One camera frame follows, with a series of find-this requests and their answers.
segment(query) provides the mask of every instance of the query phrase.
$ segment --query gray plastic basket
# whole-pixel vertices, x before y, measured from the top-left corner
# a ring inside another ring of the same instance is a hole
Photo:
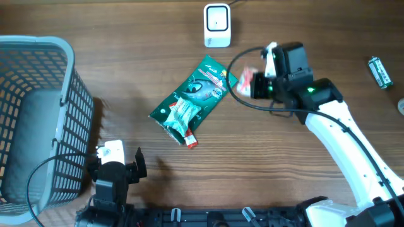
[[[0,224],[22,224],[32,218],[29,173],[51,156],[87,152],[94,103],[57,37],[0,36],[0,85]],[[76,198],[84,165],[70,156],[41,167],[30,183],[34,212]]]

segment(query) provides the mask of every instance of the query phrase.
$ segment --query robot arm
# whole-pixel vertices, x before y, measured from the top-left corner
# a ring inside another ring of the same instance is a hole
[[[266,59],[267,66],[264,73],[258,72],[253,76],[251,97],[273,99],[285,105],[284,111],[294,112],[300,123],[305,124],[330,152],[357,203],[357,207],[350,207],[334,204],[325,197],[316,198],[303,207],[307,223],[336,227],[367,224],[398,226],[403,223],[402,207],[399,207],[404,203],[403,180],[385,164],[357,127],[334,84],[328,79],[314,81],[303,45],[298,42],[281,46],[271,43],[261,56]],[[270,108],[257,109],[271,111]],[[345,131],[340,123],[350,132]]]
[[[339,119],[348,126],[372,155],[383,175],[390,182],[395,194],[403,195],[403,180],[388,168],[373,149],[354,122],[348,111],[347,104],[345,102],[332,101],[320,105],[319,111]],[[347,218],[358,216],[358,214],[367,208],[373,209],[376,198],[380,198],[382,201],[392,200],[391,194],[385,185],[383,185],[363,150],[339,125],[322,116],[311,113],[307,116],[305,123],[307,128],[319,138],[328,152],[330,152],[330,155],[347,179],[357,203],[357,207],[350,207],[334,204],[331,200],[325,200],[310,205],[306,209],[306,214],[312,226],[345,226]],[[395,217],[392,212],[385,209],[383,214],[387,215],[388,218],[386,220],[389,219],[394,222]]]

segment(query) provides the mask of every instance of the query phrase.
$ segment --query snack package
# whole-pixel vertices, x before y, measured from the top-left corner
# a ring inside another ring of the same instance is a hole
[[[251,81],[253,80],[253,74],[258,72],[258,69],[252,67],[244,67],[241,77],[240,83],[237,85],[237,92],[246,97],[251,97]]]
[[[233,74],[230,74],[229,81],[233,87],[237,79]],[[170,105],[182,98],[197,107],[201,107],[201,110],[188,123],[189,130],[194,132],[228,92],[225,67],[206,55],[192,75],[171,93],[149,117],[155,119],[178,143],[183,144],[185,143],[184,136],[170,125],[164,124],[171,113]]]

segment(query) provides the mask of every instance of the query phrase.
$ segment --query wooden table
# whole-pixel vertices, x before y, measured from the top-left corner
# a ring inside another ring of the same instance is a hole
[[[327,150],[296,118],[272,117],[227,96],[194,132],[199,146],[190,150],[148,117],[205,54],[227,65],[240,51],[273,40],[304,43],[315,78],[334,82],[368,140],[404,176],[404,117],[397,111],[404,97],[403,3],[239,3],[232,7],[232,44],[224,49],[203,45],[205,4],[0,6],[0,31],[70,42],[96,103],[91,145],[123,139],[127,161],[138,146],[145,155],[148,177],[128,191],[136,207],[264,208],[319,195],[355,204]],[[372,55],[382,59],[392,89],[381,90],[371,76]],[[234,74],[244,65],[264,63],[250,54]],[[80,198],[39,218],[46,226],[72,226],[94,193],[89,184]]]

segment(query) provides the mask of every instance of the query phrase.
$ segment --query green battery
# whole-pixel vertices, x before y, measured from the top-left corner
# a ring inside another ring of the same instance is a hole
[[[386,72],[386,69],[384,68],[383,64],[381,63],[380,58],[372,57],[372,59],[369,60],[367,65],[371,69],[373,76],[376,79],[376,81],[381,89],[385,89],[388,86],[393,84],[389,75]]]

